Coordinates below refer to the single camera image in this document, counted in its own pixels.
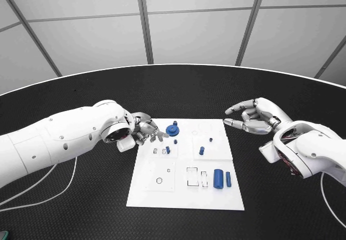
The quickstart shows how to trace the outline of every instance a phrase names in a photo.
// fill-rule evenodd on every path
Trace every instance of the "black table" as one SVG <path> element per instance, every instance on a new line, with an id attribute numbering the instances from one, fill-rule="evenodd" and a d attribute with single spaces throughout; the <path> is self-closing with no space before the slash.
<path id="1" fill-rule="evenodd" d="M 329 126 L 346 138 L 346 90 L 266 70 L 211 65 L 146 65 L 62 77 L 0 96 L 0 135 L 49 115 L 113 99 L 153 118 L 224 119 L 241 101 L 264 97 L 293 120 Z M 0 230 L 12 239 L 346 239 L 326 207 L 320 174 L 290 175 L 270 164 L 260 136 L 225 127 L 245 211 L 126 207 L 137 147 L 123 153 L 100 142 L 78 158 L 68 191 L 48 203 L 0 212 Z M 74 160 L 5 207 L 36 203 L 67 187 Z M 46 174 L 44 169 L 0 189 L 0 202 Z M 329 204 L 346 222 L 346 188 L 325 177 Z"/>

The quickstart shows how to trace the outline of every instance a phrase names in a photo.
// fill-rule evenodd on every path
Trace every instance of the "table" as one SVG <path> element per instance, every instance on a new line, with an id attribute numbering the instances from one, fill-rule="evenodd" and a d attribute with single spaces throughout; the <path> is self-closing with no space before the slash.
<path id="1" fill-rule="evenodd" d="M 329 126 L 346 138 L 346 89 L 267 70 L 192 64 L 121 67 L 75 74 L 0 96 L 0 135 L 49 115 L 113 99 L 153 118 L 224 119 L 241 101 L 264 97 L 293 120 Z M 241 119 L 241 113 L 232 117 Z M 258 147 L 273 135 L 225 127 L 245 211 L 126 207 L 137 147 L 123 153 L 100 142 L 78 158 L 68 191 L 48 203 L 0 213 L 12 239 L 345 239 L 320 191 L 320 174 L 290 175 Z M 67 187 L 74 160 L 3 207 L 36 203 Z M 42 169 L 0 189 L 0 202 L 46 174 Z M 346 222 L 346 188 L 325 177 L 325 193 Z"/>

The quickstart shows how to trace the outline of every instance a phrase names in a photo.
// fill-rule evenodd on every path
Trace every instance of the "white wall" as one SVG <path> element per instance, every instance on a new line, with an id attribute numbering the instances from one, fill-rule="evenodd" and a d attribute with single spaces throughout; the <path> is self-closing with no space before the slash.
<path id="1" fill-rule="evenodd" d="M 237 64 L 254 0 L 146 0 L 152 49 L 139 0 L 12 1 L 64 76 L 147 64 L 146 50 L 156 64 Z M 263 0 L 256 16 L 241 66 L 315 77 L 346 36 L 346 0 Z M 57 77 L 18 22 L 0 0 L 0 94 Z M 346 47 L 320 79 L 346 85 L 345 66 Z"/>

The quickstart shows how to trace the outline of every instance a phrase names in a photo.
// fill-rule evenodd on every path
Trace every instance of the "wire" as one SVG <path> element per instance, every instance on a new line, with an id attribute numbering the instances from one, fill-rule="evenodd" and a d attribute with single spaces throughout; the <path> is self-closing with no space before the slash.
<path id="1" fill-rule="evenodd" d="M 23 195 L 33 187 L 38 186 L 38 184 L 44 181 L 44 179 L 48 177 L 48 175 L 51 174 L 51 172 L 54 171 L 54 169 L 57 168 L 57 164 L 52 166 L 49 172 L 46 173 L 46 175 L 44 176 L 44 178 L 23 191 L 21 192 L 18 195 L 15 195 L 12 198 L 9 198 L 8 200 L 5 200 L 3 202 L 0 202 L 0 206 L 5 205 L 9 201 L 12 201 L 15 198 L 18 198 L 21 195 Z"/>
<path id="2" fill-rule="evenodd" d="M 330 205 L 329 205 L 329 202 L 328 202 L 328 199 L 326 199 L 326 195 L 325 195 L 325 190 L 323 190 L 323 176 L 325 176 L 325 172 L 322 173 L 320 175 L 320 191 L 322 191 L 322 196 L 323 196 L 323 199 L 325 199 L 325 202 L 326 202 L 326 206 L 333 214 L 333 217 L 335 219 L 339 221 L 339 223 L 342 224 L 342 226 L 346 228 L 346 225 L 343 224 L 343 222 L 341 221 L 341 219 L 338 218 L 332 208 L 330 208 Z"/>
<path id="3" fill-rule="evenodd" d="M 59 195 L 64 194 L 64 192 L 68 190 L 70 186 L 71 186 L 71 183 L 72 183 L 72 180 L 74 180 L 74 176 L 75 176 L 75 172 L 77 172 L 77 165 L 78 165 L 78 157 L 75 157 L 75 161 L 74 161 L 74 172 L 72 172 L 72 176 L 71 176 L 71 180 L 70 180 L 70 183 L 68 183 L 68 186 L 67 188 L 64 189 L 64 191 L 57 194 L 54 197 L 51 197 L 49 199 L 46 199 L 45 201 L 41 201 L 38 203 L 33 203 L 33 204 L 28 204 L 28 205 L 22 205 L 22 206 L 15 206 L 15 207 L 9 207 L 9 208 L 5 208 L 5 209 L 0 209 L 0 212 L 5 212 L 5 211 L 9 211 L 9 210 L 13 210 L 13 209 L 22 209 L 22 208 L 26 208 L 26 207 L 32 207 L 32 206 L 36 206 L 39 204 L 44 204 L 46 203 L 48 201 L 51 201 L 52 199 L 55 199 Z"/>

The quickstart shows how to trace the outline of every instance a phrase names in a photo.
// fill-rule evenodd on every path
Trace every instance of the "white board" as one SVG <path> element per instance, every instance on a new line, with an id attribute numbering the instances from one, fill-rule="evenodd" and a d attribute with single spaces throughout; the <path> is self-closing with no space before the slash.
<path id="1" fill-rule="evenodd" d="M 222 119 L 153 120 L 163 132 L 178 121 L 181 132 L 163 142 L 147 141 L 139 147 L 126 206 L 244 210 Z M 204 155 L 199 154 L 201 147 L 205 147 Z M 224 189 L 214 188 L 215 169 L 224 170 Z M 227 172 L 231 173 L 231 187 Z"/>

